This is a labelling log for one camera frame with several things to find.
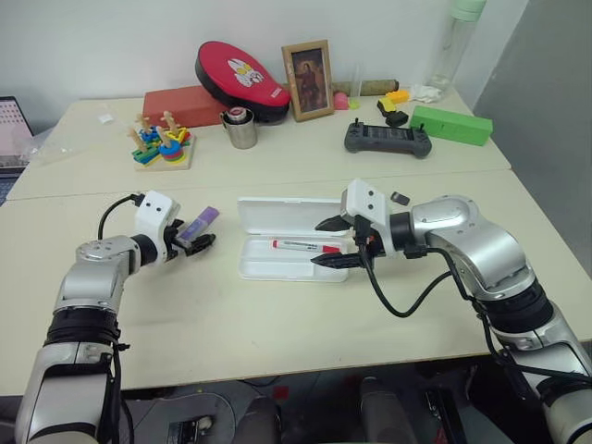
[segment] table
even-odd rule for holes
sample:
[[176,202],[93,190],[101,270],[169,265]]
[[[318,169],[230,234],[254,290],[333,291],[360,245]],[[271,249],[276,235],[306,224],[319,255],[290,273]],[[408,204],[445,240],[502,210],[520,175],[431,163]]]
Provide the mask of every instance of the table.
[[[579,339],[592,338],[592,284],[520,181],[509,170],[369,179],[380,190],[409,195],[412,204],[445,193],[470,195],[485,217],[523,245],[548,296]],[[119,321],[123,388],[188,384],[228,378],[400,363],[487,352],[482,327],[447,280],[411,318],[380,305],[364,271],[342,283],[260,282],[240,279],[246,237],[236,211],[239,196],[337,197],[348,180],[171,190],[179,217],[207,205],[220,209],[208,252],[179,258],[131,277]],[[9,201],[0,208],[0,395],[25,389],[42,346],[61,278],[75,248],[94,239],[98,218],[119,193]],[[122,206],[105,235],[134,234],[135,207]],[[438,257],[379,259],[376,274],[391,302],[406,309],[445,265]]]
[[[48,196],[178,190],[291,182],[381,178],[510,168],[492,140],[485,146],[433,139],[432,153],[422,160],[412,154],[347,152],[345,131],[359,117],[367,124],[384,125],[376,97],[362,97],[355,111],[297,123],[291,117],[281,125],[258,128],[259,142],[250,150],[232,147],[220,125],[196,129],[191,169],[136,173],[130,152],[135,145],[126,137],[142,111],[142,99],[81,101],[73,104],[55,127],[49,146],[76,149],[80,154],[43,165],[33,160],[8,195],[9,200]],[[399,108],[409,115],[415,103]],[[470,114],[458,93],[438,107]],[[102,126],[97,117],[110,113],[115,121]]]

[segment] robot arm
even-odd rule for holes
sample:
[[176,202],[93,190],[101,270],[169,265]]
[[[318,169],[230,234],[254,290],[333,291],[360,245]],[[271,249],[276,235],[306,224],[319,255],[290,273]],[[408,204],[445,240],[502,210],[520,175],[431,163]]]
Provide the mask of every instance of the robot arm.
[[[360,251],[324,254],[315,263],[366,268],[383,301],[371,270],[375,257],[392,257],[398,251],[408,258],[442,254],[452,276],[458,277],[459,291],[484,323],[494,359],[510,370],[521,397],[542,406],[554,442],[571,444],[592,438],[590,358],[560,309],[547,299],[516,239],[485,220],[472,200],[443,196],[391,215],[386,196],[357,179],[342,195],[341,215],[323,221],[317,229],[347,227],[354,228]],[[400,313],[383,303],[400,317],[419,306]],[[503,346],[502,353],[495,350],[490,331]]]
[[[117,313],[123,284],[141,266],[178,254],[173,245],[182,223],[175,219],[179,205],[160,193],[149,191],[138,205],[140,234],[95,240],[76,250],[20,404],[17,443],[118,443],[118,353],[126,346],[118,342]],[[214,238],[198,238],[191,253]]]

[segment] remote controller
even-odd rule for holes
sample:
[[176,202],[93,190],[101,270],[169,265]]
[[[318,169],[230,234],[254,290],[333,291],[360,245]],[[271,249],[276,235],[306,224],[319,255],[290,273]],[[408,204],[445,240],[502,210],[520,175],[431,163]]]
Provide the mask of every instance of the remote controller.
[[381,151],[385,153],[411,152],[426,157],[432,151],[432,142],[423,129],[391,128],[365,125],[355,119],[345,135],[345,148],[351,153]]

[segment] framed picture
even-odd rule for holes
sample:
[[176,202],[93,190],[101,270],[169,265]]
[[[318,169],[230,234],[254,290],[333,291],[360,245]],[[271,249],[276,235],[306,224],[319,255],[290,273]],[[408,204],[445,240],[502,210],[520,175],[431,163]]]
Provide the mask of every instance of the framed picture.
[[296,121],[333,114],[327,40],[282,46]]

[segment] green sponge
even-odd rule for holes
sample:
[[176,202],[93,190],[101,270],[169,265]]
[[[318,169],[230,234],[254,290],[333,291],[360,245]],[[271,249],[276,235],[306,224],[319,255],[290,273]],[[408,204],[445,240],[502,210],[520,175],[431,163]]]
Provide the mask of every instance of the green sponge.
[[485,145],[493,132],[493,122],[488,118],[419,105],[413,111],[409,126],[419,128],[421,125],[424,125],[424,131],[428,136],[472,145]]

